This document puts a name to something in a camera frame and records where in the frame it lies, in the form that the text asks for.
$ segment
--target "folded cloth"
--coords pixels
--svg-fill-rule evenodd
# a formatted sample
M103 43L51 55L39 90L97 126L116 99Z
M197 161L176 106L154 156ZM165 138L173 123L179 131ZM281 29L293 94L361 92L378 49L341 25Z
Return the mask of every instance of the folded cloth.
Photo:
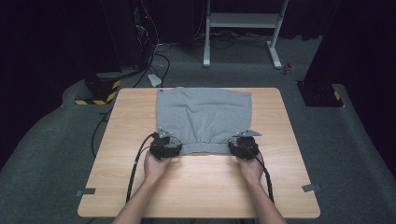
M174 88L157 92L157 128L172 133L180 154L230 153L227 141L249 130L251 92Z

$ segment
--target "forearm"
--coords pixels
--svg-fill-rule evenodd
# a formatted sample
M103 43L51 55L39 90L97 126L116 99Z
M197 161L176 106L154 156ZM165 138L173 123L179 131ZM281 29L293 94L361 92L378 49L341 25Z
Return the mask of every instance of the forearm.
M261 224L287 223L265 193L260 182L249 181L247 185Z
M113 224L137 224L145 212L146 206L149 203L150 195L155 190L158 180L145 179L131 197L127 204L122 208L119 215L114 219Z

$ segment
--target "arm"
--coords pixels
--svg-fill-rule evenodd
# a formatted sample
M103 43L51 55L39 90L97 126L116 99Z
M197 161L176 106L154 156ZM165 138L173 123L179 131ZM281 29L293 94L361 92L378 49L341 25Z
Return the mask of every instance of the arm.
M131 200L121 209L120 213L114 219L113 224L140 223L150 196L171 160L171 158L168 158L158 161L149 151L147 152L144 165L145 179L140 188L131 197Z
M250 197L256 208L260 223L287 223L262 188L261 179L263 170L259 163L256 160L247 161L242 159L238 159L238 162L242 176L247 182Z

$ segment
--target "wooden table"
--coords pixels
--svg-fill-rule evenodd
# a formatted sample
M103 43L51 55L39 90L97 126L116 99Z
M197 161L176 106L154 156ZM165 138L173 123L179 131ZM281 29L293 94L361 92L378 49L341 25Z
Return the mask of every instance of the wooden table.
M94 194L82 196L82 217L115 217L125 205L134 158L143 140L156 130L158 89L120 90L87 183ZM304 161L279 90L231 89L252 92L251 129L271 175L276 206L284 217L320 215ZM134 178L133 193L144 177L144 156ZM262 184L266 189L265 177ZM192 154L172 159L144 217L255 217L235 157Z

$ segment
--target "human hand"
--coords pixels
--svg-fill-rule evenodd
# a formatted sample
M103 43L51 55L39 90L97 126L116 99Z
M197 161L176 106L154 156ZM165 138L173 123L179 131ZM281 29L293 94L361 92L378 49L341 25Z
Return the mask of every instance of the human hand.
M261 153L257 155L257 158L263 162ZM259 162L255 159L249 161L239 158L236 159L239 162L239 167L245 180L249 184L261 184L263 169Z
M165 173L166 166L172 158L162 158L160 161L157 160L149 151L146 153L145 158L145 179L153 182L157 182Z

